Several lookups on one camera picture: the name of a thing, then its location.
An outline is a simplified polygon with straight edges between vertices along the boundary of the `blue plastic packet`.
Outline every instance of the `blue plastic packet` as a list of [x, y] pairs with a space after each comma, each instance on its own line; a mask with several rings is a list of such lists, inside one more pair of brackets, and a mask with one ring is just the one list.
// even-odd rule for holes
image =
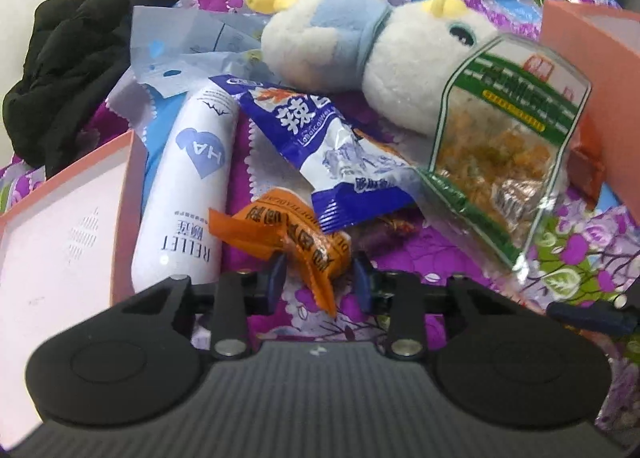
[[228, 75], [211, 80], [234, 95], [278, 152], [312, 184], [312, 205], [325, 233], [408, 206], [398, 186], [411, 165], [358, 130], [326, 96], [257, 84]]

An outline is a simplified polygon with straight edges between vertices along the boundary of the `snack bag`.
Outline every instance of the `snack bag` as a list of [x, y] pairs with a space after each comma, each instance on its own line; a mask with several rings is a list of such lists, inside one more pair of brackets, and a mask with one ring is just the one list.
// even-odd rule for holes
[[271, 189], [233, 217], [210, 209], [209, 232], [263, 260], [275, 250], [287, 251], [318, 307], [336, 316], [331, 282], [351, 264], [351, 239], [343, 232], [323, 234], [313, 210], [296, 194]]
[[335, 232], [412, 203], [399, 186], [415, 178], [392, 148], [349, 124], [326, 96], [214, 76], [235, 95], [278, 152], [314, 186], [312, 204], [323, 232]]
[[442, 97], [430, 165], [419, 170], [454, 213], [454, 241], [471, 235], [511, 269], [526, 265], [566, 185], [563, 156], [590, 91], [551, 50], [511, 35], [459, 67]]

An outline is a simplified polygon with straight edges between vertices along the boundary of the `ribbed black surface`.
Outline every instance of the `ribbed black surface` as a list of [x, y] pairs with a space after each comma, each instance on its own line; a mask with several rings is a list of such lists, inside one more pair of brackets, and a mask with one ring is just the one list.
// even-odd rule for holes
[[[316, 352], [321, 346], [326, 352]], [[111, 431], [48, 422], [15, 458], [609, 458], [589, 424], [518, 432], [484, 424], [442, 396], [417, 364], [369, 343], [265, 343], [217, 365], [173, 412]]]

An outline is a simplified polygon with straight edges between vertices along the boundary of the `clear plastic snack bag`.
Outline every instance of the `clear plastic snack bag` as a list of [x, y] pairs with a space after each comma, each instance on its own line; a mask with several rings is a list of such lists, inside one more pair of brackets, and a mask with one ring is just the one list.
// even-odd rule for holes
[[430, 164], [418, 168], [424, 185], [403, 189], [484, 269], [506, 264], [523, 279], [537, 228], [566, 188], [566, 148], [590, 91], [551, 50], [496, 38], [451, 77]]

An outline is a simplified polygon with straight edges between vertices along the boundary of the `round pad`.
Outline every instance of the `round pad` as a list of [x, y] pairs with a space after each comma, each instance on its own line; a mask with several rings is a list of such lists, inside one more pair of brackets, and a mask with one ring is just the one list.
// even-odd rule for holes
[[185, 398], [199, 377], [200, 358], [185, 337], [134, 315], [61, 333], [37, 349], [26, 370], [43, 415], [84, 426], [154, 418]]
[[434, 369], [462, 409], [513, 428], [593, 421], [611, 383], [597, 346], [548, 319], [517, 315], [486, 317], [458, 335]]

